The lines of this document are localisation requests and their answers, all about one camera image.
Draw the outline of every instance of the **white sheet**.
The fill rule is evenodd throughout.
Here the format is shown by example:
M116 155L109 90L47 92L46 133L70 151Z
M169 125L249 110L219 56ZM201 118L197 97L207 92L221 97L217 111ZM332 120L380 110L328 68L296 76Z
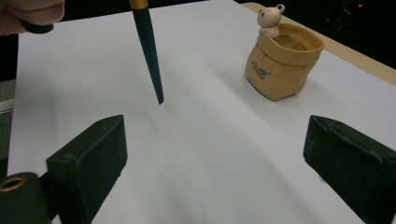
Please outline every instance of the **white sheet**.
M129 160L93 223L361 223L303 158L311 114L396 148L396 89L323 51L298 95L272 102L244 70L259 26L231 0L151 11L158 105L132 12L21 35L9 174L123 114Z

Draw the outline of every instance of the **beige ceramic pot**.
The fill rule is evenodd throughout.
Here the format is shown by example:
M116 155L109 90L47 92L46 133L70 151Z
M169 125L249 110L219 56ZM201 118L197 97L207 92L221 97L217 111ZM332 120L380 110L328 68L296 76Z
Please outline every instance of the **beige ceramic pot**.
M303 89L324 48L319 38L302 27L280 23L278 28L278 37L259 35L246 65L247 80L273 101Z

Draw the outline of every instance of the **ceramic bag figurine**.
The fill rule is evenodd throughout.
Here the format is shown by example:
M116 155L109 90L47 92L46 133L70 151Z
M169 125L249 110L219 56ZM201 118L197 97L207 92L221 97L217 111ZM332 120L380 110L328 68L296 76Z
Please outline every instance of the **ceramic bag figurine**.
M247 59L247 80L266 98L276 101L303 89L308 73L324 48L306 29L280 23L285 7L263 7L257 23L261 29Z

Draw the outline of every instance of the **finger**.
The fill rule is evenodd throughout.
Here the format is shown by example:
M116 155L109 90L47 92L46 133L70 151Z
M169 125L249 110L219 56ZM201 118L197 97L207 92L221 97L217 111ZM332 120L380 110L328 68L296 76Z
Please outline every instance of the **finger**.
M9 11L21 20L35 25L47 25L60 21L64 17L64 2L35 11L20 11L14 7L8 7Z
M19 11L40 10L64 3L64 0L0 0Z
M6 7L0 8L0 35L13 35L26 32L20 19L10 13Z

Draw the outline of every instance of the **pen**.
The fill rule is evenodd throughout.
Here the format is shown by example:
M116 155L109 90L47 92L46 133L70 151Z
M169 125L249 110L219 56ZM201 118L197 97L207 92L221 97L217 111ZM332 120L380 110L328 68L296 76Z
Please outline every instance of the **pen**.
M157 95L158 103L163 103L163 84L161 83L160 66L158 65L157 50L155 48L155 38L152 29L151 17L149 15L149 3L147 0L129 0L132 12L134 13L134 23L139 35L140 44L145 54L148 71Z

